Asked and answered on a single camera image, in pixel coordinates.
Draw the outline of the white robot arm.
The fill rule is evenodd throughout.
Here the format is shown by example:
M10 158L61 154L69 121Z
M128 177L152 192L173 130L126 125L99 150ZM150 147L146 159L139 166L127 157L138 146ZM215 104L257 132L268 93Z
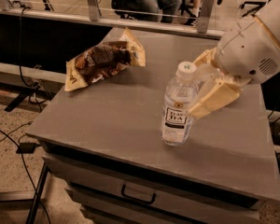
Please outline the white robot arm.
M280 72L280 0L236 22L213 49L194 60L203 83L186 114L199 119L239 98L247 84Z

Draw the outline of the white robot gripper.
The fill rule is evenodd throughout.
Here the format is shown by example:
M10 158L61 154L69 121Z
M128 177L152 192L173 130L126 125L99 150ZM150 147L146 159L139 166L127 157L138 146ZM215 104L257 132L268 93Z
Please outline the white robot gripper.
M263 83L280 72L280 22L245 17L194 64L218 66L229 74L207 79L190 103L186 114L200 119L238 99L250 81Z

